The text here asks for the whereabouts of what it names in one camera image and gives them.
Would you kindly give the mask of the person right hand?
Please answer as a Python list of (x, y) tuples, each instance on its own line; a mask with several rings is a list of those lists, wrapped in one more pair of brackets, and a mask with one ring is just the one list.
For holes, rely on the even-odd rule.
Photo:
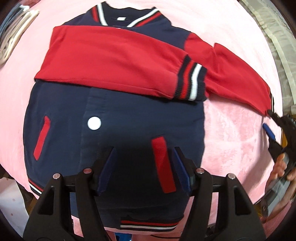
[(275, 218), (295, 195), (295, 167), (288, 170), (287, 165), (292, 161), (280, 154), (273, 166), (265, 186), (265, 192), (268, 194), (266, 220)]

